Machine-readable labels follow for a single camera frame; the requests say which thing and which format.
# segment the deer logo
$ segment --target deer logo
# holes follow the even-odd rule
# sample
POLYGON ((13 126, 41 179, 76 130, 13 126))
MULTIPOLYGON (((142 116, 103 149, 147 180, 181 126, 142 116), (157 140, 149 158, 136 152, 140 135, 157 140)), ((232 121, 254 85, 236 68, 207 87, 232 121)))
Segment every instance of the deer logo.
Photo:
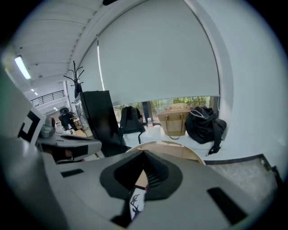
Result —
POLYGON ((136 217, 138 216, 138 214, 141 212, 141 211, 138 210, 138 206, 139 206, 139 205, 137 205, 137 207, 134 205, 134 203, 135 203, 135 201, 137 201, 137 197, 138 197, 139 195, 140 195, 140 194, 134 195, 133 198, 132 198, 132 200, 131 200, 131 202, 130 202, 130 204, 134 207, 134 208, 132 208, 133 212, 135 213, 133 219, 136 218, 136 217))

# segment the ceiling light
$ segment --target ceiling light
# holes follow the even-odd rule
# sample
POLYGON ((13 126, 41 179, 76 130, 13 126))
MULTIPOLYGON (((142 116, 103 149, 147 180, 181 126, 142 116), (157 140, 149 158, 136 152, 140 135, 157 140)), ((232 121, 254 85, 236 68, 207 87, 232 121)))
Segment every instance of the ceiling light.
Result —
POLYGON ((23 63, 23 60, 22 60, 22 57, 21 56, 18 56, 16 58, 14 58, 14 61, 16 62, 16 65, 18 66, 19 70, 21 71, 21 73, 24 75, 24 77, 26 79, 30 79, 31 76, 30 74, 28 73, 24 63, 23 63))

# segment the black strap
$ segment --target black strap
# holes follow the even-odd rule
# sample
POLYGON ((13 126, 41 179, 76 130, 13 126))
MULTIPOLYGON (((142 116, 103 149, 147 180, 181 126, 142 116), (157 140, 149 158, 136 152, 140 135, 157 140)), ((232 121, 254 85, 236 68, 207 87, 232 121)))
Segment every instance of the black strap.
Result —
POLYGON ((127 119, 127 107, 123 108, 121 111, 121 120, 120 120, 120 132, 119 136, 122 139, 126 127, 126 119, 127 119))
POLYGON ((209 150, 208 155, 217 153, 219 149, 221 148, 220 144, 221 144, 222 133, 221 133, 220 127, 218 126, 215 119, 212 122, 213 122, 213 129, 214 129, 214 145, 209 150))
POLYGON ((144 133, 146 130, 145 128, 143 127, 143 125, 141 125, 141 123, 139 122, 139 119, 138 119, 138 113, 137 113, 137 108, 135 107, 132 107, 131 108, 131 112, 132 112, 132 117, 133 117, 133 120, 135 122, 135 125, 136 127, 138 128, 140 134, 138 135, 138 142, 139 144, 141 144, 141 139, 140 139, 140 135, 142 133, 144 133))
POLYGON ((141 135, 142 133, 144 133, 144 132, 145 132, 145 131, 142 131, 142 132, 138 135, 139 144, 141 144, 140 135, 141 135))
POLYGON ((143 132, 143 125, 139 122, 137 109, 135 107, 131 108, 132 118, 134 120, 135 126, 139 130, 139 132, 143 132))

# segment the black backpack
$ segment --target black backpack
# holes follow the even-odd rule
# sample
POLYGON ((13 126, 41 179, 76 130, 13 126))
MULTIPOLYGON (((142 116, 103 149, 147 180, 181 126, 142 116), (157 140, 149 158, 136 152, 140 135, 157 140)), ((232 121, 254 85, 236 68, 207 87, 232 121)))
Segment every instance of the black backpack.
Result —
POLYGON ((120 121, 120 138, 123 138, 125 133, 136 133, 140 132, 138 136, 140 144, 140 135, 145 132, 143 126, 143 118, 139 110, 135 107, 129 106, 125 107, 121 111, 121 121, 120 121))
POLYGON ((222 134, 227 127, 227 123, 216 118, 213 109, 197 106, 190 110, 185 126, 189 136, 199 144, 214 141, 214 145, 207 155, 219 151, 222 134))

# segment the fluorescent light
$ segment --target fluorescent light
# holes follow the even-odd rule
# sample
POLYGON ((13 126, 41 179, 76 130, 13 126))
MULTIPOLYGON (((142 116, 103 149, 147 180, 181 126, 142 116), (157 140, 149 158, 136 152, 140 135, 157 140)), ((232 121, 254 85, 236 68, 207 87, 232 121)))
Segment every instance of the fluorescent light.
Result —
POLYGON ((97 46, 97 54, 98 54, 98 66, 99 66, 100 78, 101 78, 101 83, 102 83, 102 89, 103 89, 103 91, 104 91, 105 89, 104 89, 104 83, 103 83, 101 66, 100 66, 99 46, 97 46))
POLYGON ((31 76, 30 74, 28 73, 24 63, 23 63, 23 60, 22 60, 22 57, 18 56, 16 58, 14 58, 14 61, 16 62, 16 65, 18 66, 19 70, 21 71, 21 73, 23 74, 23 76, 26 78, 26 79, 30 79, 31 76))

